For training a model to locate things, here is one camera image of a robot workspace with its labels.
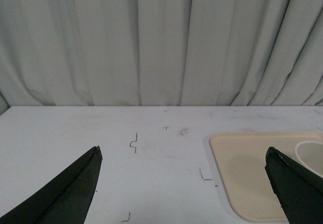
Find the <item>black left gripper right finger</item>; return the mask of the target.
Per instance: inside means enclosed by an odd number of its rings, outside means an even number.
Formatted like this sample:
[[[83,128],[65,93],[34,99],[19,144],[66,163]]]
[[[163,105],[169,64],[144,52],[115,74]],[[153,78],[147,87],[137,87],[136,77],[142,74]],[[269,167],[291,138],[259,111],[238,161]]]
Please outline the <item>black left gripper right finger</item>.
[[[274,147],[265,171],[289,223],[322,223],[322,178]]]

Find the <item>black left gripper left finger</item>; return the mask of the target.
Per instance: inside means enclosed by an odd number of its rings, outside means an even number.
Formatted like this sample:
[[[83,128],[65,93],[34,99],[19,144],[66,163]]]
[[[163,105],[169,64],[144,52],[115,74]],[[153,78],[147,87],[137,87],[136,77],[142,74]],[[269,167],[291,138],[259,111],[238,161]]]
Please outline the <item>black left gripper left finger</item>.
[[[101,163],[101,150],[94,146],[2,216],[1,223],[84,223],[96,190]]]

